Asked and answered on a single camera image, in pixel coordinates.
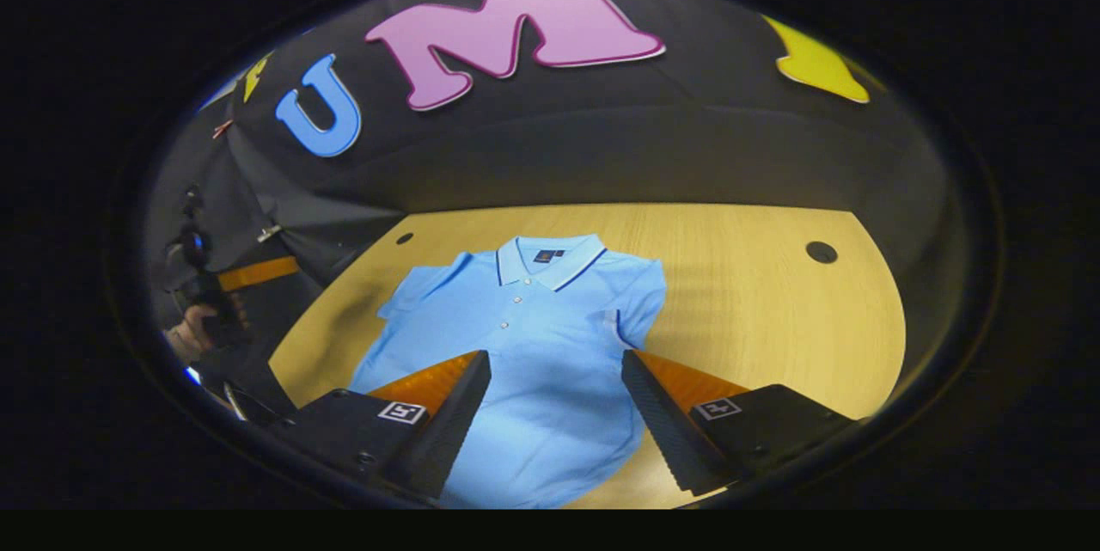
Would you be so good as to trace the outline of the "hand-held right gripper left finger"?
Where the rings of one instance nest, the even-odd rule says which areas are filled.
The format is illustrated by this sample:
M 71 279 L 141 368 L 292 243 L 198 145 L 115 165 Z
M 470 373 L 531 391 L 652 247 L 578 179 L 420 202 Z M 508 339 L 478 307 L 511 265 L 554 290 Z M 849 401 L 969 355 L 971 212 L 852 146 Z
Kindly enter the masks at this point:
M 488 352 L 465 352 L 365 394 L 331 390 L 271 431 L 360 489 L 435 503 L 491 378 Z

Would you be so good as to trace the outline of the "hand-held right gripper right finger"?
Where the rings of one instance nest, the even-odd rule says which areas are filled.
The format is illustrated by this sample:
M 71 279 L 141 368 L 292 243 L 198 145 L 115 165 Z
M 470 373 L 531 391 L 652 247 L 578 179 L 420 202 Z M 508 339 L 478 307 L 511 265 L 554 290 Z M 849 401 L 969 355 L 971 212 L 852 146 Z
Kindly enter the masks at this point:
M 746 388 L 652 352 L 625 351 L 620 377 L 676 486 L 694 496 L 785 469 L 857 425 L 781 383 Z

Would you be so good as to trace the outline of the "light blue T-shirt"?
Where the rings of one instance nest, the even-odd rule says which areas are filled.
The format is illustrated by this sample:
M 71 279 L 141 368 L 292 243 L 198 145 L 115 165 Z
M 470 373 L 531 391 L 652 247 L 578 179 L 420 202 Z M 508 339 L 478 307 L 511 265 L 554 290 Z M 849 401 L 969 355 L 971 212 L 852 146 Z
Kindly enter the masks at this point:
M 600 236 L 514 236 L 447 266 L 414 266 L 377 315 L 349 388 L 369 393 L 447 359 L 487 352 L 492 377 L 440 503 L 551 509 L 615 475 L 644 440 L 622 355 L 663 311 L 659 260 Z

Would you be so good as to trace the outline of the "black backdrop cloth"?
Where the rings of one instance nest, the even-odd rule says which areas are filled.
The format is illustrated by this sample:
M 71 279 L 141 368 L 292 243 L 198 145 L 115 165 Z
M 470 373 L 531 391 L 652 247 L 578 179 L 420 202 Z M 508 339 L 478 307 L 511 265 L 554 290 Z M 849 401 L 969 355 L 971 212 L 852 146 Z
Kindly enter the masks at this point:
M 963 214 L 941 128 L 883 63 L 825 49 L 810 80 L 743 0 L 358 0 L 254 60 L 172 133 L 150 172 L 150 308 L 177 316 L 182 191 L 204 195 L 213 266 L 263 225 L 334 282 L 400 217 L 546 203 L 748 203 L 844 211 L 905 313 L 903 374 L 958 315 Z M 212 140 L 215 128 L 232 119 Z

